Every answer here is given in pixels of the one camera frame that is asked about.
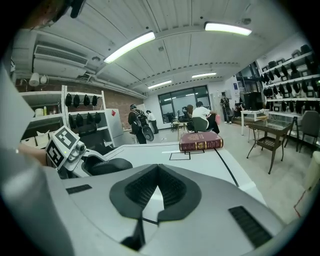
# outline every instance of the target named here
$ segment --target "ceiling light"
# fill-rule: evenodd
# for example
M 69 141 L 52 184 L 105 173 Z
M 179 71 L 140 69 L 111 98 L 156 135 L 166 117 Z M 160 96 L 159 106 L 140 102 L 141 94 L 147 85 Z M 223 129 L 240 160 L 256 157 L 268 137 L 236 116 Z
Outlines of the ceiling light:
M 213 22 L 207 22 L 204 25 L 204 30 L 206 30 L 206 31 L 224 31 L 224 32 L 241 34 L 241 35 L 245 35 L 245 36 L 250 35 L 252 32 L 252 30 L 244 28 L 244 27 L 221 24 L 221 23 L 213 23 Z
M 154 88 L 154 87 L 157 87 L 157 86 L 163 86 L 163 85 L 166 85 L 166 84 L 170 84 L 171 82 L 172 81 L 169 80 L 169 81 L 166 81 L 166 82 L 157 83 L 155 85 L 149 86 L 148 89 L 151 89 L 151 88 Z
M 156 37 L 153 32 L 149 32 L 144 35 L 141 35 L 138 38 L 128 42 L 127 44 L 125 44 L 124 46 L 122 46 L 121 48 L 116 50 L 109 57 L 105 58 L 104 62 L 109 64 L 109 63 L 113 62 L 114 60 L 116 60 L 117 58 L 119 58 L 120 56 L 129 52 L 130 50 L 132 50 L 140 45 L 143 45 L 144 43 L 147 43 L 151 40 L 154 40 L 155 38 Z
M 209 77 L 209 76 L 214 76 L 216 74 L 217 74 L 217 72 L 206 73 L 206 74 L 195 74 L 192 76 L 192 78 Z

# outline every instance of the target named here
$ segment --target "desk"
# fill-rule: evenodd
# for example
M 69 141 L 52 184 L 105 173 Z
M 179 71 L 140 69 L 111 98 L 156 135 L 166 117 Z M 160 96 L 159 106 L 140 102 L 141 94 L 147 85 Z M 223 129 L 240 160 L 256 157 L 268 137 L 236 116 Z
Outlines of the desk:
M 179 142 L 122 145 L 104 155 L 128 160 L 133 167 L 147 164 L 164 164 L 225 180 L 264 205 L 267 205 L 256 184 L 250 179 L 236 159 L 225 149 L 180 152 Z
M 184 130 L 184 131 L 186 130 L 186 131 L 189 133 L 189 130 L 188 130 L 188 128 L 187 128 L 187 123 L 188 123 L 188 122 L 178 122 L 178 121 L 172 122 L 172 125 L 173 125 L 173 126 L 177 126 L 177 130 L 178 130 L 178 141 L 180 140 L 180 137 L 179 137 L 179 126 L 180 126 L 180 124 L 183 125 L 183 130 Z
M 271 166 L 268 174 L 270 174 L 272 166 L 274 164 L 275 160 L 275 154 L 277 148 L 282 146 L 282 158 L 281 161 L 284 159 L 284 141 L 286 140 L 287 133 L 294 125 L 290 122 L 280 121 L 280 120 L 274 120 L 274 119 L 266 119 L 266 120 L 259 120 L 252 123 L 249 123 L 249 128 L 253 130 L 259 130 L 264 131 L 264 137 L 257 139 L 255 132 L 253 131 L 254 135 L 254 144 L 252 148 L 250 149 L 248 156 L 249 157 L 250 152 L 257 144 L 258 146 L 261 146 L 261 150 L 266 148 L 267 150 L 272 151 L 272 157 L 271 157 Z M 275 138 L 269 137 L 268 133 L 274 134 Z
M 257 121 L 257 114 L 263 113 L 262 110 L 242 110 L 241 111 L 241 135 L 244 135 L 244 129 L 245 129 L 245 116 L 247 115 L 254 115 L 254 121 Z
M 295 124 L 296 126 L 296 149 L 295 151 L 298 152 L 298 146 L 299 146 L 299 127 L 298 127 L 298 119 L 302 119 L 302 115 L 301 114 L 298 114 L 298 113 L 289 113 L 289 112 L 276 112 L 276 111 L 270 111 L 268 113 L 269 115 L 275 115 L 275 116 L 282 116 L 282 117 L 287 117 L 287 118 L 293 118 L 292 120 L 292 124 Z M 288 140 L 289 140 L 289 137 L 291 135 L 291 132 L 292 132 L 292 128 L 294 126 L 292 125 L 291 129 L 290 129 L 290 132 L 289 132 L 289 135 L 288 135 L 288 138 L 286 139 L 286 143 L 284 145 L 284 147 L 287 146 L 287 143 L 288 143 Z

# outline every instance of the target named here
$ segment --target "small table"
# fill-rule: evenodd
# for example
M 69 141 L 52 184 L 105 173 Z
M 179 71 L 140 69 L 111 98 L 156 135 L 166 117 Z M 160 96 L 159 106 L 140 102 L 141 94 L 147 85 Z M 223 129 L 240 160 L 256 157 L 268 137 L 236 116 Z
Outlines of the small table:
M 284 159 L 284 141 L 286 140 L 288 131 L 292 129 L 293 125 L 294 124 L 292 122 L 285 122 L 274 119 L 265 119 L 249 123 L 248 126 L 250 129 L 264 131 L 264 137 L 257 140 L 255 132 L 253 131 L 254 144 L 246 158 L 249 157 L 249 154 L 251 153 L 252 149 L 255 147 L 256 144 L 262 147 L 261 150 L 266 148 L 267 150 L 272 151 L 271 166 L 268 172 L 268 174 L 270 174 L 272 166 L 274 164 L 276 150 L 280 146 L 282 146 L 281 161 Z M 268 133 L 274 134 L 275 138 L 269 137 Z
M 172 122 L 172 125 L 173 125 L 173 126 L 177 126 L 177 130 L 178 130 L 178 141 L 179 141 L 179 139 L 180 139 L 180 137 L 179 137 L 179 126 L 180 126 L 180 124 L 183 125 L 183 130 L 184 130 L 184 131 L 187 130 L 187 132 L 189 133 L 188 128 L 186 129 L 186 127 L 187 127 L 187 122 L 178 122 L 178 121 Z
M 241 111 L 241 135 L 244 135 L 244 129 L 245 129 L 245 116 L 247 115 L 254 115 L 254 121 L 257 121 L 257 114 L 263 113 L 261 110 L 242 110 Z

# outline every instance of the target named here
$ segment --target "gray chair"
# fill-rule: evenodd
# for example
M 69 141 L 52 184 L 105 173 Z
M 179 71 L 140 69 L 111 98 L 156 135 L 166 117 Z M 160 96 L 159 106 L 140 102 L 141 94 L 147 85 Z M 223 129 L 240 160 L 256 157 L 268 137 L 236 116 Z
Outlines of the gray chair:
M 192 117 L 194 132 L 210 132 L 213 128 L 207 129 L 208 121 L 202 119 L 201 117 Z
M 301 120 L 302 141 L 300 150 L 304 142 L 305 135 L 313 137 L 312 145 L 315 146 L 320 130 L 320 116 L 317 111 L 306 111 Z

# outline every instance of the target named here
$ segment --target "person's arm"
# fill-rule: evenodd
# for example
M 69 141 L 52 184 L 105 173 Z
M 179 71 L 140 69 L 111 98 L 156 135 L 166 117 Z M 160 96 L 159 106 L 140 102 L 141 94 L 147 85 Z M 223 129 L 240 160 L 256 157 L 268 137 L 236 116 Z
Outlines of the person's arm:
M 33 157 L 43 166 L 47 166 L 47 155 L 44 149 L 34 148 L 20 143 L 18 146 L 18 152 Z

